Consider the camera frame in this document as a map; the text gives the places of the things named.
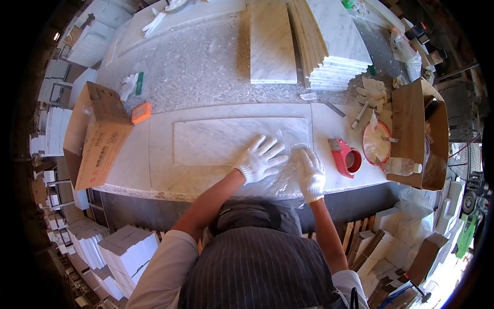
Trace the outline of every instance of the open cardboard box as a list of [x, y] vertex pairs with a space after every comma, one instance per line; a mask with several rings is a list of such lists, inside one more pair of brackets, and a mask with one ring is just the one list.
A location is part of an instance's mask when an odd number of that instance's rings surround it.
[[72, 111], [63, 143], [75, 191], [105, 184], [133, 127], [116, 91], [86, 82]]
[[[418, 189], [442, 190], [446, 180], [448, 162], [448, 115], [443, 97], [424, 78], [400, 87], [392, 93], [393, 129], [397, 143], [391, 143], [391, 157], [410, 158], [424, 167], [419, 174], [399, 176], [388, 174], [387, 179], [408, 184]], [[430, 156], [424, 163], [425, 107], [436, 98], [438, 106], [429, 117]]]

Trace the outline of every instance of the white plastic bag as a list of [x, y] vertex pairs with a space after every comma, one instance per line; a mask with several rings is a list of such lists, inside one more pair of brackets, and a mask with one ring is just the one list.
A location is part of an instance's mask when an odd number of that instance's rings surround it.
[[408, 39], [396, 27], [391, 29], [390, 45], [395, 59], [405, 64], [410, 82], [420, 78], [422, 57], [410, 46]]
[[410, 247], [420, 246], [423, 240], [433, 231], [434, 211], [429, 200], [423, 196], [420, 190], [407, 188], [398, 193], [400, 201], [395, 207], [400, 209], [400, 216], [396, 220], [393, 235], [399, 237]]

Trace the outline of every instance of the plastic wrap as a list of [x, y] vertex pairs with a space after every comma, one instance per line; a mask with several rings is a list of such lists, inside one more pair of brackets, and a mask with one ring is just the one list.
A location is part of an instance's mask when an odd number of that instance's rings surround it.
[[271, 137], [275, 137], [278, 140], [278, 143], [285, 144], [284, 150], [282, 150], [277, 156], [288, 155], [288, 161], [276, 166], [276, 168], [280, 169], [280, 172], [278, 174], [268, 176], [258, 182], [248, 183], [241, 187], [236, 192], [233, 199], [248, 200], [250, 197], [259, 196], [263, 196], [271, 201], [301, 199], [302, 203], [300, 203], [299, 201], [295, 203], [273, 202], [273, 204], [279, 206], [299, 208], [301, 204], [303, 204], [303, 195], [298, 185], [298, 150], [306, 149], [309, 146], [304, 143], [293, 145], [286, 144], [286, 139], [284, 139], [281, 130], [278, 130], [278, 136], [266, 136], [266, 140], [269, 140]]
[[400, 191], [398, 197], [400, 200], [395, 207], [401, 211], [393, 235], [400, 235], [400, 231], [410, 231], [407, 244], [411, 247], [420, 246], [433, 232], [432, 206], [420, 190], [412, 187]]
[[404, 271], [407, 271], [412, 265], [420, 246], [424, 239], [433, 232], [434, 212], [429, 200], [423, 196], [420, 190], [407, 188], [398, 193], [400, 201], [395, 207], [400, 209], [395, 226], [391, 233], [395, 237], [394, 244], [401, 244], [394, 250], [405, 250], [406, 258], [401, 260], [403, 264], [399, 265]]
[[410, 82], [420, 78], [422, 57], [415, 51], [407, 38], [396, 27], [391, 29], [391, 50], [396, 60], [405, 64]]

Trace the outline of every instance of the plastic bottle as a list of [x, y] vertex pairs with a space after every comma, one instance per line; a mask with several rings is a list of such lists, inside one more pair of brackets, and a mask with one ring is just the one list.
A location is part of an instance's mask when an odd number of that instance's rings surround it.
[[413, 173], [421, 173], [422, 164], [409, 158], [389, 158], [384, 164], [384, 169], [388, 174], [410, 176]]
[[341, 3], [343, 3], [343, 6], [345, 7], [345, 9], [349, 10], [352, 8], [353, 1], [354, 0], [343, 0]]

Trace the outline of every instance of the forklift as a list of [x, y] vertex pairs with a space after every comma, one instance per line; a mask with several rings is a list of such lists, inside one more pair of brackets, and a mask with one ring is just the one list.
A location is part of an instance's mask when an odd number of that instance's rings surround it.
[[458, 259], [463, 259], [468, 252], [472, 239], [474, 243], [480, 241], [478, 237], [482, 235], [484, 229], [483, 218], [487, 214], [490, 200], [488, 197], [491, 194], [492, 191], [485, 183], [484, 174], [472, 172], [461, 202], [460, 219], [465, 221], [465, 224], [452, 251]]

